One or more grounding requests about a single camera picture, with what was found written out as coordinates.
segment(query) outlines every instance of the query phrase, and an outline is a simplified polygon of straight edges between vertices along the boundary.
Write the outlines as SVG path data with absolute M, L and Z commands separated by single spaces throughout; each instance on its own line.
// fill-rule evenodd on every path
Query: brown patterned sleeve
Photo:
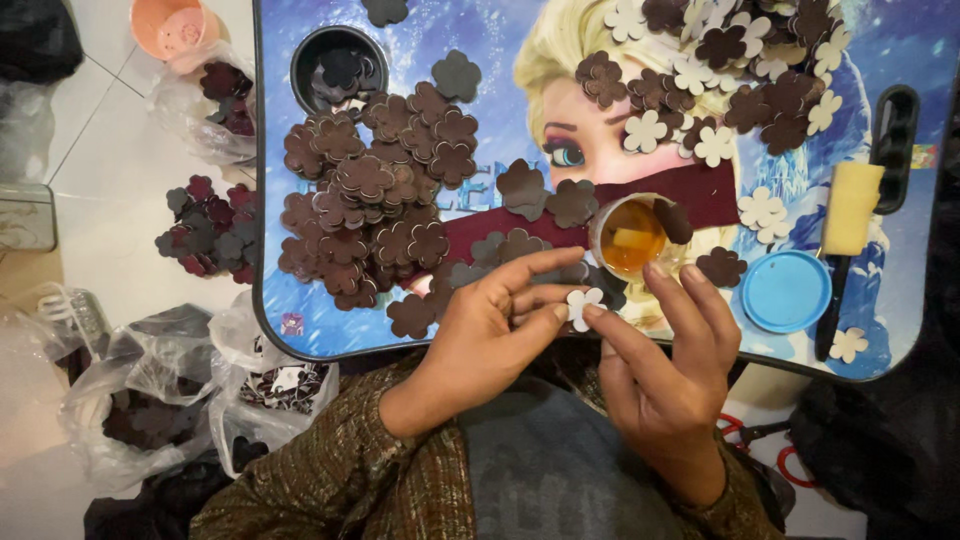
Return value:
M 760 502 L 753 474 L 730 453 L 722 438 L 717 444 L 727 469 L 727 487 L 720 499 L 709 507 L 693 508 L 667 497 L 684 522 L 684 538 L 782 540 L 783 533 L 770 522 Z
M 398 440 L 380 421 L 380 396 L 419 357 L 346 384 L 309 430 L 251 463 L 194 517 L 190 538 L 335 538 L 360 526 L 424 438 Z

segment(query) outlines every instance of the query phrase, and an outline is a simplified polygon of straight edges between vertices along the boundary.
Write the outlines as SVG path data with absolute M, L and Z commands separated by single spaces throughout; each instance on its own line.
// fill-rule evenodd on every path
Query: blue lid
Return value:
M 830 275 L 817 258 L 796 250 L 761 257 L 740 286 L 743 310 L 767 331 L 790 333 L 820 319 L 830 302 Z

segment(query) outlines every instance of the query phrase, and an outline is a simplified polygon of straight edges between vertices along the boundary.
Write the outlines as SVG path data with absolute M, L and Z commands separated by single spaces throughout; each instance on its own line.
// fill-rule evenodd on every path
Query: gray shirt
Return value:
M 650 470 L 569 392 L 523 377 L 459 422 L 481 540 L 682 538 Z

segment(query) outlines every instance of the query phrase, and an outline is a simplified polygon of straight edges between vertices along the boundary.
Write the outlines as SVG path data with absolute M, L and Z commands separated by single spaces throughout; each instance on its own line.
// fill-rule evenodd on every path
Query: maroon fabric strip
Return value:
M 733 165 L 729 160 L 723 160 L 718 167 L 698 163 L 668 169 L 627 184 L 598 184 L 593 195 L 603 207 L 634 193 L 657 193 L 684 205 L 690 225 L 696 230 L 740 222 L 735 184 Z M 486 239 L 493 231 L 506 234 L 513 229 L 525 229 L 531 236 L 538 236 L 555 248 L 588 248 L 586 227 L 561 229 L 554 223 L 553 214 L 547 211 L 531 223 L 501 207 L 445 222 L 444 230 L 450 240 L 448 256 L 473 263 L 470 256 L 473 242 Z M 401 285 L 406 287 L 422 275 L 408 278 Z

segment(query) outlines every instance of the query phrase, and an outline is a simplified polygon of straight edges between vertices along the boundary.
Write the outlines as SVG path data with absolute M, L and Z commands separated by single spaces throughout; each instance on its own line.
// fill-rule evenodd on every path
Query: hand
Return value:
M 380 399 L 387 431 L 398 438 L 424 433 L 507 389 L 563 328 L 566 295 L 587 289 L 530 279 L 583 256 L 583 248 L 534 253 L 457 290 L 420 366 Z
M 673 361 L 615 313 L 585 309 L 584 320 L 604 337 L 599 372 L 607 411 L 626 443 L 681 497 L 712 504 L 726 486 L 713 431 L 740 328 L 696 266 L 681 270 L 683 286 L 655 263 L 643 277 L 673 328 Z

